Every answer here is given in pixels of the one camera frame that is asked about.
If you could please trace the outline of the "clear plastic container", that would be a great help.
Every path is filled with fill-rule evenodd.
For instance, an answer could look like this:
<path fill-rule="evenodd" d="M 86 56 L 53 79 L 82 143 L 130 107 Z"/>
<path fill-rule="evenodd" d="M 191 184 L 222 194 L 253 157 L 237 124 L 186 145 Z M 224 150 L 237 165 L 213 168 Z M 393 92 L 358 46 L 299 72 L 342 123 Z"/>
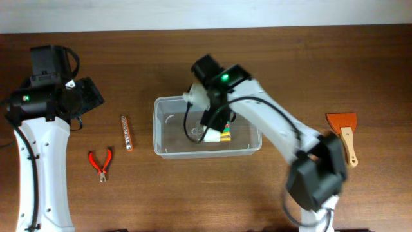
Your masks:
<path fill-rule="evenodd" d="M 193 159 L 251 155 L 262 147 L 261 132 L 244 117 L 237 115 L 230 122 L 230 142 L 195 144 L 186 137 L 200 122 L 203 110 L 187 103 L 181 96 L 161 97 L 154 103 L 154 152 L 163 159 Z"/>

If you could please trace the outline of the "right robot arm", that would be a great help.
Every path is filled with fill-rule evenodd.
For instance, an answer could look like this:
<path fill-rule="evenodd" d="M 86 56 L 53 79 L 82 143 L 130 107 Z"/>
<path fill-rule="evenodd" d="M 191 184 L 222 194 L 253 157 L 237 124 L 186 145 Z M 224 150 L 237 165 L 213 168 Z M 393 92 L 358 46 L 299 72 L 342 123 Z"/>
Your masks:
<path fill-rule="evenodd" d="M 235 115 L 260 130 L 290 166 L 282 207 L 300 231 L 333 231 L 335 207 L 347 179 L 344 148 L 338 136 L 300 122 L 240 65 L 224 68 L 210 55 L 191 67 L 198 82 L 184 94 L 188 107 L 204 110 L 205 131 L 222 132 Z"/>

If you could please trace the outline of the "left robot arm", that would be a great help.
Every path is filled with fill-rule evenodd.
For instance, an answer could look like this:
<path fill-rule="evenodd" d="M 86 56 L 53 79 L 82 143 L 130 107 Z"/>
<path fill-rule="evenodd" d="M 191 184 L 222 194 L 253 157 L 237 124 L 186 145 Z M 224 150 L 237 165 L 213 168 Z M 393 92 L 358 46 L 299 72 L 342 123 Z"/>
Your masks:
<path fill-rule="evenodd" d="M 6 98 L 19 152 L 17 231 L 74 231 L 67 196 L 66 150 L 73 119 L 104 103 L 78 55 L 63 46 L 31 48 L 32 75 Z"/>

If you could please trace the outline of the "orange scraper with wooden handle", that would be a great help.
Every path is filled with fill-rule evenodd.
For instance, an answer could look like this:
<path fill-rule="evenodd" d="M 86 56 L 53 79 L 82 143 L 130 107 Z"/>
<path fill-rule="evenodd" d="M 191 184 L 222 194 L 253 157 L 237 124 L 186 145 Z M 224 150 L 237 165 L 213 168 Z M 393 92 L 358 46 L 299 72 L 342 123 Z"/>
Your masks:
<path fill-rule="evenodd" d="M 357 127 L 356 113 L 327 113 L 326 120 L 332 130 L 341 136 L 346 149 L 347 162 L 351 167 L 358 165 L 358 159 L 355 154 L 353 134 Z"/>

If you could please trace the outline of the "orange socket bit holder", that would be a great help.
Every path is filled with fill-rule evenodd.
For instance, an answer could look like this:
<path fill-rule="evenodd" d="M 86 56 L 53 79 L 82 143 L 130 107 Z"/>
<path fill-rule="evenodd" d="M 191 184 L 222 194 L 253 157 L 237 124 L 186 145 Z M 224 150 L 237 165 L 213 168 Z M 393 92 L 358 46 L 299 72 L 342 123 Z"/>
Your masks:
<path fill-rule="evenodd" d="M 129 126 L 128 126 L 128 121 L 126 116 L 122 115 L 121 116 L 121 122 L 122 122 L 122 129 L 123 129 L 123 133 L 124 133 L 124 140 L 125 140 L 125 146 L 126 146 L 126 150 L 129 152 L 133 151 L 133 143 L 131 140 L 131 134 L 129 131 Z"/>

